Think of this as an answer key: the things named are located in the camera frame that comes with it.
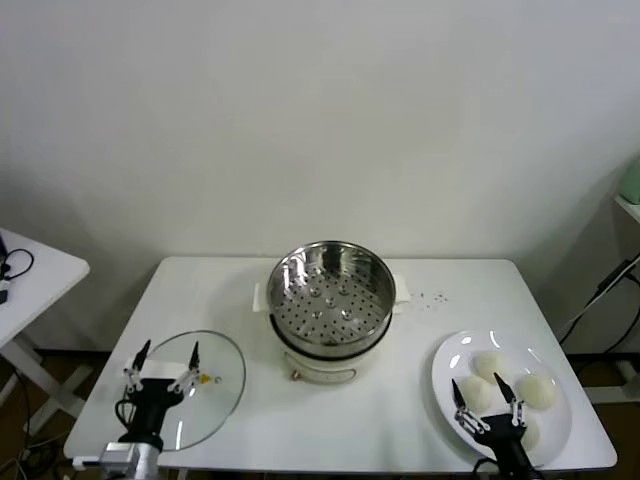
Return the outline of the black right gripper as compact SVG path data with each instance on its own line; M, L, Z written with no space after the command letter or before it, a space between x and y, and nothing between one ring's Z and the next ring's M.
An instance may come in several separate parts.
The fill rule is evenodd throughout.
M494 372L493 376L509 405L511 414L503 413L481 419L469 409L458 384L452 379L453 399L456 405L454 419L470 435L480 435L480 444L493 452L503 479L543 479L544 476L533 467L521 444L526 431L524 402L516 398L512 388L497 372Z

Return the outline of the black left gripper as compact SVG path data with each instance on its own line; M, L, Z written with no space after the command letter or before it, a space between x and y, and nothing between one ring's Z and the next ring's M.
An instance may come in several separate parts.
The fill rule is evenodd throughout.
M127 379L126 393L134 406L132 421L124 434L125 443L162 443L161 430L166 413L180 404L200 382L199 342L194 344L188 369L174 382L170 379L141 378L151 341L147 340L136 353L129 367L123 370Z

